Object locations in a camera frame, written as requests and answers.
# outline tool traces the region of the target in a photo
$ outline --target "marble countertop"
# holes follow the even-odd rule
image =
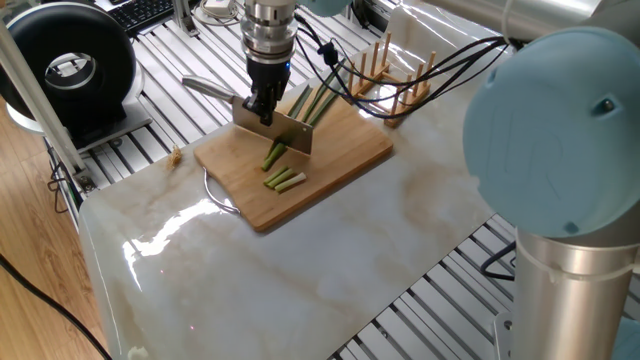
[[[389,30],[397,76],[432,50],[438,61],[494,35],[418,1],[399,6]],[[231,125],[183,148],[172,172],[160,161],[91,194],[80,234],[114,359],[331,356],[492,215],[462,152],[482,79],[396,130],[370,119],[393,155],[268,234],[204,190],[193,149]]]

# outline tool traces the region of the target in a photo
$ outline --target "small food crumb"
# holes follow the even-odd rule
[[[180,151],[178,145],[173,145],[173,151],[167,158],[167,170],[175,169],[180,164],[180,160],[182,160],[182,151]]]
[[[129,360],[148,359],[149,353],[147,352],[147,349],[144,348],[144,346],[141,348],[134,346],[133,348],[131,348],[131,350],[129,350],[129,353],[127,354],[127,358]]]

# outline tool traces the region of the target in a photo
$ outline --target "black wire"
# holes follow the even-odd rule
[[[455,88],[457,88],[457,87],[460,87],[460,86],[462,86],[462,85],[464,85],[464,84],[468,83],[469,81],[471,81],[471,80],[475,79],[478,75],[480,75],[480,74],[481,74],[481,73],[483,73],[485,70],[487,70],[491,65],[493,65],[493,63],[495,63],[496,61],[498,61],[498,59],[500,58],[500,56],[502,56],[502,54],[504,54],[504,52],[507,50],[507,48],[508,48],[508,47],[509,47],[509,45],[508,45],[508,44],[507,44],[507,45],[505,45],[505,46],[502,48],[502,50],[500,50],[500,53],[499,53],[498,55],[496,55],[496,57],[494,57],[494,58],[493,58],[493,60],[491,60],[491,62],[489,62],[489,63],[487,64],[487,66],[483,67],[483,68],[482,68],[482,69],[480,69],[478,72],[476,72],[475,74],[473,74],[472,76],[470,76],[468,79],[466,79],[466,80],[462,81],[461,83],[456,84],[456,85],[454,85],[454,86],[450,87],[449,89],[447,89],[446,91],[444,91],[442,94],[438,95],[438,97],[440,97],[440,96],[442,96],[442,95],[444,95],[444,94],[448,93],[449,91],[451,91],[451,90],[453,90],[453,89],[455,89]]]
[[[515,277],[512,275],[496,274],[494,272],[487,271],[487,268],[491,266],[491,264],[493,264],[494,262],[498,261],[498,259],[500,259],[501,257],[513,251],[515,248],[516,248],[516,242],[514,241],[511,244],[507,245],[504,249],[498,251],[495,255],[490,257],[487,261],[485,261],[484,264],[480,266],[480,272],[482,273],[482,275],[489,278],[493,278],[493,279],[514,281]]]
[[[111,356],[107,350],[102,347],[98,339],[91,334],[89,329],[87,329],[81,322],[78,320],[73,314],[71,314],[67,309],[65,309],[62,305],[58,304],[55,300],[50,298],[47,294],[43,293],[40,289],[35,287],[32,283],[29,282],[18,270],[16,270],[13,265],[2,255],[0,254],[0,266],[2,266],[8,273],[13,277],[20,285],[22,285],[25,289],[27,289],[30,293],[38,297],[40,300],[44,301],[47,305],[51,306],[54,310],[56,310],[60,315],[62,315],[65,319],[67,319],[71,324],[73,324],[81,333],[84,335],[91,345],[98,350],[100,355],[106,360],[111,360]]]
[[[442,71],[442,70],[440,70],[440,71],[439,71],[439,70],[437,70],[437,69],[441,68],[444,64],[446,64],[446,63],[448,63],[449,61],[451,61],[451,60],[455,59],[456,57],[460,56],[460,55],[461,55],[461,54],[463,54],[464,52],[466,52],[466,51],[468,51],[468,50],[470,50],[470,49],[472,49],[472,48],[474,48],[474,47],[476,47],[476,46],[478,46],[478,45],[482,45],[482,44],[486,44],[486,43],[492,43],[492,45],[495,45],[496,43],[498,43],[498,46],[506,45],[506,42],[504,41],[504,38],[499,37],[499,36],[496,36],[496,37],[489,37],[489,38],[484,38],[484,39],[480,39],[480,40],[474,41],[473,43],[471,43],[471,44],[469,44],[469,45],[467,45],[467,46],[465,46],[465,47],[463,47],[463,48],[459,49],[459,50],[458,50],[458,51],[456,51],[455,53],[453,53],[453,54],[451,54],[451,55],[447,56],[446,58],[444,58],[443,60],[441,60],[439,63],[437,63],[437,64],[433,65],[433,67],[431,68],[431,70],[429,70],[429,71],[425,72],[424,74],[422,74],[422,75],[421,75],[420,77],[418,77],[417,79],[412,80],[412,81],[408,81],[408,82],[407,82],[407,81],[405,81],[405,82],[397,83],[397,82],[393,82],[393,81],[389,81],[389,80],[376,80],[376,79],[370,78],[370,77],[366,76],[365,74],[362,74],[360,71],[358,71],[357,67],[355,66],[355,64],[353,64],[353,62],[351,62],[351,60],[349,60],[349,62],[353,65],[353,69],[354,69],[354,70],[352,71],[352,70],[351,70],[351,68],[347,68],[347,67],[345,67],[345,69],[347,70],[347,72],[353,73],[354,75],[356,75],[356,76],[358,76],[358,77],[361,77],[361,78],[362,78],[362,79],[364,79],[364,80],[371,81],[371,82],[373,82],[373,83],[374,83],[374,84],[376,84],[376,85],[403,85],[403,86],[405,86],[405,85],[406,85],[406,86],[413,86],[413,85],[415,85],[415,84],[417,84],[417,83],[419,83],[419,82],[423,82],[423,81],[426,81],[426,80],[428,80],[428,79],[430,79],[430,78],[432,78],[432,77],[434,77],[434,76],[440,75],[440,74],[441,74],[442,72],[444,72],[444,71]],[[458,64],[458,65],[459,65],[459,64],[461,64],[461,63],[465,62],[465,61],[466,61],[466,60],[468,60],[470,57],[473,57],[475,54],[477,54],[477,53],[474,53],[474,54],[471,54],[471,55],[467,56],[466,58],[464,58],[464,59],[462,59],[462,60],[460,60],[460,61],[456,62],[456,64]]]
[[[317,33],[315,32],[313,27],[311,27],[311,25],[306,21],[306,19],[304,19],[302,16],[300,16],[297,13],[294,14],[294,16],[295,16],[295,19],[306,28],[306,29],[300,28],[302,33],[304,33],[305,35],[307,35],[310,38],[312,38],[318,44],[319,48],[325,46],[325,45],[322,45],[322,42],[320,41],[320,38],[318,37]],[[462,85],[466,84],[467,82],[469,82],[472,79],[474,79],[475,77],[477,77],[484,70],[486,70],[489,66],[491,66],[502,55],[502,53],[508,47],[508,44],[505,42],[504,38],[499,37],[499,36],[480,39],[480,40],[477,40],[477,41],[475,41],[475,42],[473,42],[471,44],[468,44],[467,46],[465,46],[465,47],[459,49],[458,51],[454,52],[453,54],[449,55],[447,58],[443,59],[438,64],[433,66],[430,70],[428,70],[427,72],[422,74],[420,77],[418,77],[418,79],[413,80],[413,81],[403,82],[403,83],[396,83],[396,82],[390,82],[390,81],[378,81],[376,79],[369,78],[368,76],[366,76],[364,74],[361,74],[357,70],[353,70],[352,71],[351,67],[353,67],[355,69],[355,66],[353,65],[353,62],[351,62],[351,60],[348,58],[348,56],[346,56],[347,54],[346,54],[344,48],[342,47],[342,45],[336,39],[332,38],[331,42],[335,41],[338,44],[338,46],[341,48],[341,50],[343,52],[343,55],[345,55],[345,59],[349,60],[349,62],[351,64],[351,67],[346,67],[343,64],[340,65],[340,67],[343,67],[348,72],[350,72],[352,74],[355,74],[355,75],[359,76],[362,79],[366,79],[368,81],[371,81],[374,84],[403,86],[401,89],[398,89],[398,93],[402,93],[404,91],[407,91],[408,89],[412,88],[413,86],[415,86],[418,83],[421,83],[423,81],[427,81],[428,79],[431,79],[431,78],[433,78],[433,77],[435,77],[437,75],[440,75],[440,74],[442,74],[442,73],[444,73],[446,71],[454,69],[454,68],[456,68],[456,67],[458,67],[460,65],[463,65],[462,68],[460,68],[458,71],[456,71],[456,73],[453,74],[453,76],[451,76],[447,81],[445,81],[444,84],[442,84],[438,89],[436,89],[431,94],[429,94],[429,96],[427,96],[425,99],[421,100],[418,104],[416,104],[415,106],[412,106],[408,110],[405,110],[405,111],[403,111],[401,113],[389,115],[389,114],[381,114],[379,112],[372,111],[369,108],[365,107],[363,104],[379,102],[379,101],[386,100],[386,99],[392,99],[392,98],[396,97],[397,94],[390,95],[390,96],[388,96],[386,98],[378,98],[378,99],[356,99],[353,96],[353,94],[351,94],[351,92],[349,91],[348,87],[345,85],[344,80],[342,79],[341,76],[337,76],[337,80],[338,80],[338,83],[340,84],[340,87],[342,88],[342,90],[344,92],[341,92],[340,90],[336,90],[336,89],[332,88],[331,84],[329,84],[328,81],[327,81],[328,78],[327,79],[322,78],[322,76],[320,75],[320,73],[316,69],[315,65],[313,64],[313,62],[309,58],[309,55],[307,54],[307,51],[306,51],[305,47],[302,45],[301,40],[298,37],[296,37],[296,41],[298,42],[298,46],[302,50],[305,59],[307,60],[307,62],[311,66],[311,69],[313,70],[315,75],[318,77],[318,79],[322,82],[322,84],[325,87],[327,87],[332,92],[334,92],[334,93],[336,93],[336,94],[348,99],[354,105],[356,105],[357,107],[362,109],[367,114],[375,116],[377,118],[381,118],[381,119],[398,119],[398,118],[403,118],[405,116],[408,116],[408,115],[412,114],[414,111],[418,110],[420,107],[422,107],[425,104],[427,104],[428,102],[433,101],[433,100],[437,99],[439,96],[444,95],[445,93],[447,93],[447,92],[449,92],[449,91],[451,91],[451,90],[453,90],[453,89],[455,89],[455,88],[457,88],[459,86],[462,86]],[[459,55],[463,54],[464,52],[468,51],[469,49],[472,49],[475,46],[478,46],[478,45],[481,45],[481,44],[487,44],[487,43],[490,43],[490,44],[488,46],[486,46],[485,48],[483,48],[482,50],[479,50],[479,51],[477,51],[477,52],[475,52],[475,53],[473,53],[471,55],[468,55],[467,57],[457,61],[456,63],[454,63],[452,65],[447,66],[446,68],[441,68],[444,64],[448,63],[449,61],[453,60],[457,56],[459,56]],[[453,82],[455,82],[465,71],[467,71],[482,56],[486,55],[487,53],[489,53],[490,51],[492,51],[496,47],[499,47],[499,46],[502,46],[502,45],[504,45],[505,48],[502,49],[500,51],[500,53],[487,66],[485,66],[482,70],[478,71],[477,73],[475,73],[474,75],[472,75],[468,79],[460,82],[459,84],[456,84],[456,85],[450,87],[451,84],[453,84]],[[336,66],[334,64],[330,64],[329,66],[331,68],[332,73],[337,73],[338,72],[339,67],[336,68]]]
[[[490,45],[490,46],[486,47],[485,49],[483,49],[483,50],[477,52],[476,54],[472,55],[469,58],[469,60],[467,61],[467,63],[460,70],[458,70],[451,78],[449,78],[447,81],[445,81],[445,83],[442,84],[436,91],[434,91],[433,93],[429,94],[429,96],[427,96],[425,99],[423,99],[418,104],[416,104],[415,106],[411,107],[410,109],[408,109],[408,110],[406,110],[404,112],[398,113],[398,114],[394,114],[394,115],[380,114],[380,113],[377,113],[377,112],[369,110],[368,108],[366,108],[365,106],[363,106],[361,104],[361,101],[359,99],[355,99],[353,97],[353,95],[351,93],[349,93],[349,90],[348,90],[347,86],[344,84],[344,81],[342,80],[342,78],[340,76],[337,77],[337,80],[338,80],[338,83],[340,84],[340,86],[345,90],[347,98],[354,105],[356,105],[357,107],[362,109],[367,114],[370,114],[370,115],[375,116],[375,117],[380,118],[380,119],[399,119],[399,118],[403,118],[403,117],[406,117],[406,116],[414,113],[415,111],[420,109],[422,106],[424,106],[428,102],[434,100],[437,96],[439,96],[444,91],[444,89],[446,89],[448,86],[450,86],[455,80],[457,80],[457,78],[459,78],[465,71],[467,71],[478,59],[480,59],[482,56],[484,56],[489,51],[493,50],[495,47],[497,47],[499,45],[500,45],[500,43],[496,43],[496,44]],[[324,79],[322,79],[320,77],[320,80],[323,82],[323,84],[325,86],[328,86],[328,84],[326,83],[326,81],[324,81]],[[411,86],[406,86],[405,88],[401,89],[400,92],[406,91],[409,88],[411,88]]]

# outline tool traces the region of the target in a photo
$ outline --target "green onion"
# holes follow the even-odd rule
[[[289,109],[287,116],[295,119],[298,116],[298,114],[300,114],[300,110],[302,110],[302,106],[304,106],[304,103],[307,102],[309,95],[311,95],[311,91],[312,91],[311,87],[307,85],[307,87],[305,87],[304,90],[302,90],[302,94],[300,94],[300,96],[298,96],[298,98],[296,99],[296,102],[293,104],[293,107]],[[264,163],[262,164],[262,170],[268,171],[269,168],[271,168],[271,166],[273,165],[273,163],[276,162],[278,158],[280,158],[280,156],[282,156],[282,154],[284,154],[284,152],[287,150],[286,147],[284,148],[284,150],[279,149],[278,151],[281,151],[281,153],[277,157],[273,158],[274,150],[280,144],[281,143],[277,141],[274,141],[271,143],[271,148],[269,149],[267,156],[264,158]],[[267,160],[270,157],[272,157],[273,159],[270,162],[268,162]]]
[[[336,78],[336,74],[338,73],[338,71],[340,71],[340,66],[338,66],[336,68],[335,72],[331,72],[331,75],[329,75],[329,77],[327,77],[327,80],[325,81],[325,83],[327,85],[331,85],[331,82],[333,81],[333,79]],[[300,121],[306,123],[307,119],[309,119],[309,116],[311,115],[311,112],[313,111],[313,109],[316,107],[316,105],[318,105],[318,102],[320,101],[320,99],[322,99],[322,96],[324,95],[324,93],[327,91],[327,87],[324,86],[324,83],[320,85],[320,88],[318,89],[318,92],[316,93],[316,96],[313,98],[313,101],[311,102],[311,105],[309,105],[309,107],[307,108],[307,111],[304,112],[304,116],[302,116],[302,119]]]
[[[275,178],[277,178],[278,176],[280,176],[283,172],[287,171],[289,169],[288,166],[283,166],[280,168],[280,170],[274,172],[273,174],[271,174],[268,178],[264,179],[263,184],[265,185],[269,185],[269,183],[273,180],[275,180]]]
[[[298,114],[300,114],[300,110],[302,110],[304,103],[307,102],[309,95],[311,95],[311,91],[312,89],[309,85],[307,85],[307,87],[305,87],[304,90],[302,90],[302,93],[300,94],[300,96],[298,96],[298,99],[296,100],[296,102],[293,104],[291,109],[289,109],[289,113],[287,115],[290,118],[295,119],[296,117],[298,117]]]
[[[300,173],[300,174],[296,175],[295,177],[293,177],[293,178],[291,178],[291,179],[289,179],[289,180],[287,180],[287,181],[285,181],[283,183],[280,183],[279,185],[277,185],[275,187],[275,189],[276,189],[276,191],[278,193],[282,193],[283,191],[289,189],[290,187],[292,187],[294,185],[297,185],[297,184],[299,184],[299,183],[301,183],[301,182],[303,182],[305,180],[307,180],[307,175],[305,175],[304,173]]]
[[[269,181],[269,183],[267,184],[267,187],[273,189],[277,185],[279,185],[281,182],[290,178],[291,176],[293,176],[293,169],[287,169],[282,174],[278,175],[275,179]]]
[[[329,96],[327,96],[326,99],[324,99],[324,102],[320,105],[320,107],[318,108],[318,111],[316,111],[315,114],[313,114],[313,116],[311,117],[311,119],[309,119],[309,125],[315,127],[316,123],[320,120],[320,118],[322,117],[322,114],[324,114],[324,112],[327,110],[327,108],[331,105],[331,103],[338,97],[338,95],[336,93],[331,93],[329,94]]]
[[[264,163],[262,164],[262,171],[269,171],[269,169],[271,169],[271,166],[273,166],[273,163],[275,163],[276,160],[278,160],[285,151],[287,151],[287,146],[283,143],[278,143],[276,146],[274,146],[269,156],[264,159]]]

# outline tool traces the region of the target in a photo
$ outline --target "wooden floor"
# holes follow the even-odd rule
[[[18,129],[0,98],[0,252],[106,346],[69,214],[54,211],[42,138]],[[60,198],[59,207],[64,208]],[[100,359],[76,329],[0,269],[0,360]]]

